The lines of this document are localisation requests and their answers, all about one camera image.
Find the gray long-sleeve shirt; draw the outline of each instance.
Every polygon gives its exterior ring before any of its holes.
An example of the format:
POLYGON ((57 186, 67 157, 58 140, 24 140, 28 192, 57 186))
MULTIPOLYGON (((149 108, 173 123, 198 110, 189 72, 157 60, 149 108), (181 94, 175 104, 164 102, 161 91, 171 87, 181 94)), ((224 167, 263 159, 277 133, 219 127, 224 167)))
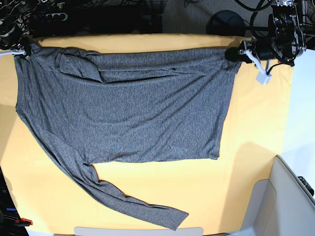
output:
POLYGON ((176 229, 188 213, 126 196, 92 164, 217 159, 240 64, 214 48, 102 55, 31 46, 28 60, 15 58, 16 110, 48 156, 105 206, 176 229))

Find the red clip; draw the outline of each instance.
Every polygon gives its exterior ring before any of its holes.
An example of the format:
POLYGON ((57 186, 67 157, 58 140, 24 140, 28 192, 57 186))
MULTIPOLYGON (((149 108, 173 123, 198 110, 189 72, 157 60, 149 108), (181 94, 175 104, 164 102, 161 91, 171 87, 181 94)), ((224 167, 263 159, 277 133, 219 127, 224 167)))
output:
POLYGON ((24 222, 29 222, 31 225, 33 225, 33 222, 31 220, 24 219, 24 218, 21 218, 21 220, 24 221, 24 222))

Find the yellow cloth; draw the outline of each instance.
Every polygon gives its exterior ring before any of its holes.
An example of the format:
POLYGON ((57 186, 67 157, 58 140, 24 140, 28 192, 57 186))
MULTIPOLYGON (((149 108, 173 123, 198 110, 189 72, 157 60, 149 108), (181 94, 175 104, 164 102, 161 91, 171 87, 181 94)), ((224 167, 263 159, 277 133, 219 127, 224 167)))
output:
MULTIPOLYGON (((180 50, 238 45, 242 38, 152 34, 50 38, 43 46, 74 46, 101 53, 180 50)), ((17 79, 12 56, 0 60, 0 165, 21 217, 30 230, 73 234, 76 226, 161 229, 99 204, 47 157, 15 113, 17 79)), ((204 234, 241 228, 254 184, 268 179, 284 137, 292 69, 277 66, 268 85, 243 64, 235 78, 218 160, 95 164, 100 179, 151 204, 189 212, 180 228, 204 234)))

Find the shirt sleeve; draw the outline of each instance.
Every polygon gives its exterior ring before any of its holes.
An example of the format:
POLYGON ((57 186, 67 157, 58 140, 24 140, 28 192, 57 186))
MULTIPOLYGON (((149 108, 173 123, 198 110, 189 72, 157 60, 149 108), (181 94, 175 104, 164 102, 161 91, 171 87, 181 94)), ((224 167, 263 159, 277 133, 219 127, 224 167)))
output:
POLYGON ((91 197, 106 207, 172 230, 176 230, 188 216, 188 213, 175 208, 150 205, 127 196, 113 184, 99 180, 94 167, 85 164, 76 149, 46 130, 39 131, 41 137, 39 139, 37 132, 29 125, 27 118, 24 116, 20 116, 20 118, 28 126, 52 161, 91 197))

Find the gray carpet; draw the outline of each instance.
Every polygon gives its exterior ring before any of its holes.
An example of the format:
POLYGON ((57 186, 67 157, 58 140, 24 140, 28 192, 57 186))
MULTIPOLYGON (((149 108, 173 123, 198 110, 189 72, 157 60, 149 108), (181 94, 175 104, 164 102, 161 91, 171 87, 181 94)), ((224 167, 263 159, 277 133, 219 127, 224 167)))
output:
MULTIPOLYGON (((190 3, 187 7, 184 7, 184 2, 184 0, 168 0, 163 14, 163 32, 206 34, 209 19, 222 10, 235 11, 248 22, 252 15, 252 12, 243 9, 234 0, 203 0, 199 3, 190 3)), ((256 8, 259 0, 242 0, 242 2, 256 8)), ((271 7, 259 12, 255 26, 268 26, 268 16, 271 13, 271 7)))

